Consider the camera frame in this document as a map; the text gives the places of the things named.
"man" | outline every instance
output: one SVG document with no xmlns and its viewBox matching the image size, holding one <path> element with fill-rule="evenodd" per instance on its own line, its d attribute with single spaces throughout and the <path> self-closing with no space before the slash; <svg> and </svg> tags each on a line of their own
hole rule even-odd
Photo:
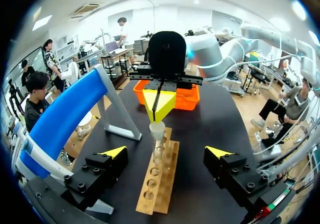
<svg viewBox="0 0 320 224">
<path fill-rule="evenodd" d="M 262 117 L 261 120 L 252 119 L 251 122 L 256 125 L 259 129 L 263 129 L 266 124 L 266 119 L 270 112 L 273 112 L 278 115 L 279 121 L 282 123 L 283 128 L 275 138 L 276 141 L 281 139 L 284 134 L 292 127 L 292 125 L 297 121 L 301 113 L 306 109 L 309 104 L 308 93 L 311 90 L 312 86 L 304 78 L 302 88 L 294 87 L 288 93 L 280 93 L 279 98 L 289 98 L 289 102 L 285 107 L 279 105 L 272 99 L 269 99 L 264 105 L 263 109 L 259 113 Z M 306 119 L 308 110 L 304 112 L 301 119 L 297 122 L 299 124 L 301 121 Z"/>
<path fill-rule="evenodd" d="M 24 70 L 22 77 L 21 77 L 22 87 L 24 87 L 26 85 L 30 75 L 35 72 L 34 68 L 28 67 L 27 64 L 28 64 L 28 61 L 26 59 L 24 59 L 21 63 L 21 68 L 23 68 L 23 70 Z"/>
<path fill-rule="evenodd" d="M 130 29 L 130 25 L 127 22 L 125 17 L 118 19 L 118 24 L 121 26 L 120 40 L 118 42 L 118 46 L 124 45 L 125 48 L 133 48 L 134 47 L 134 38 L 132 31 Z M 134 63 L 134 51 L 125 54 L 126 58 L 129 58 L 131 65 Z"/>
<path fill-rule="evenodd" d="M 30 93 L 30 98 L 27 99 L 25 103 L 24 119 L 26 128 L 29 132 L 31 132 L 42 113 L 44 113 L 49 107 L 49 103 L 45 100 L 46 85 L 48 80 L 48 75 L 46 73 L 37 71 L 30 75 L 28 82 L 26 83 L 26 88 Z M 83 129 L 77 127 L 75 131 L 77 132 L 79 140 L 82 140 L 85 135 L 91 131 L 91 129 L 91 126 Z M 70 139 L 68 139 L 64 149 L 73 158 L 76 158 L 79 154 L 75 145 L 71 143 Z"/>
<path fill-rule="evenodd" d="M 61 70 L 60 70 L 60 65 L 58 61 L 56 60 L 55 56 L 52 54 L 52 40 L 48 39 L 44 45 L 43 45 L 43 50 L 45 51 L 44 53 L 44 63 L 46 66 L 46 69 L 49 72 L 49 76 L 51 81 L 54 83 L 56 88 L 62 93 L 64 91 L 64 86 L 65 86 L 65 81 L 61 80 Z"/>
</svg>

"wooden test tube rack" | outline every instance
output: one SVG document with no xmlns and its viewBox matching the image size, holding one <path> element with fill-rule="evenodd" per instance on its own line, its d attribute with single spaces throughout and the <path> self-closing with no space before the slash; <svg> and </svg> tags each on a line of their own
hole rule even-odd
<svg viewBox="0 0 320 224">
<path fill-rule="evenodd" d="M 171 128 L 165 128 L 162 165 L 157 167 L 152 153 L 145 174 L 136 211 L 148 215 L 154 212 L 167 214 L 174 185 L 179 142 L 171 141 Z"/>
</svg>

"ceiling light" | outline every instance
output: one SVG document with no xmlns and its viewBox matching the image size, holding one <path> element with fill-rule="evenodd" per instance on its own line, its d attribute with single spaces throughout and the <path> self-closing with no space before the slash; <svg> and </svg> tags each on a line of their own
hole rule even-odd
<svg viewBox="0 0 320 224">
<path fill-rule="evenodd" d="M 49 15 L 45 18 L 42 18 L 40 20 L 38 20 L 37 22 L 35 22 L 32 31 L 35 31 L 37 28 L 40 28 L 44 25 L 46 25 L 48 23 L 48 21 L 51 19 L 52 15 Z"/>
<path fill-rule="evenodd" d="M 294 9 L 295 14 L 301 20 L 305 20 L 306 19 L 307 15 L 306 15 L 305 8 L 302 6 L 302 4 L 298 0 L 293 2 L 292 8 Z"/>
<path fill-rule="evenodd" d="M 285 22 L 282 18 L 272 18 L 270 19 L 270 22 L 281 31 L 290 31 L 288 23 Z"/>
<path fill-rule="evenodd" d="M 310 34 L 313 42 L 314 42 L 316 45 L 320 46 L 320 42 L 319 42 L 319 39 L 318 39 L 317 35 L 316 35 L 315 33 L 313 33 L 311 30 L 309 30 L 309 34 Z"/>
</svg>

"laptop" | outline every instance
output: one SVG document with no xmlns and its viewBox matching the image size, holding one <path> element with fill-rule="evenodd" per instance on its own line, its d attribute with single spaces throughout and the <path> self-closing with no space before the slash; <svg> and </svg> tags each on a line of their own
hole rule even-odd
<svg viewBox="0 0 320 224">
<path fill-rule="evenodd" d="M 105 44 L 106 50 L 108 51 L 108 53 L 112 54 L 114 52 L 114 54 L 119 54 L 122 53 L 126 50 L 128 50 L 127 48 L 119 48 L 119 46 L 117 45 L 117 42 L 113 41 L 110 43 L 106 43 Z"/>
</svg>

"air conditioner vent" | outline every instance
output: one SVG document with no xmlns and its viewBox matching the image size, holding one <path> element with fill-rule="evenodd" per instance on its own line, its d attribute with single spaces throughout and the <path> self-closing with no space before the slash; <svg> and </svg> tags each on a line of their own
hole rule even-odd
<svg viewBox="0 0 320 224">
<path fill-rule="evenodd" d="M 98 8 L 99 6 L 100 6 L 100 4 L 98 4 L 98 3 L 84 4 L 84 5 L 80 6 L 79 8 L 77 8 L 74 13 L 75 14 L 86 13 L 86 12 L 89 12 L 89 11 L 92 11 L 92 10 Z"/>
</svg>

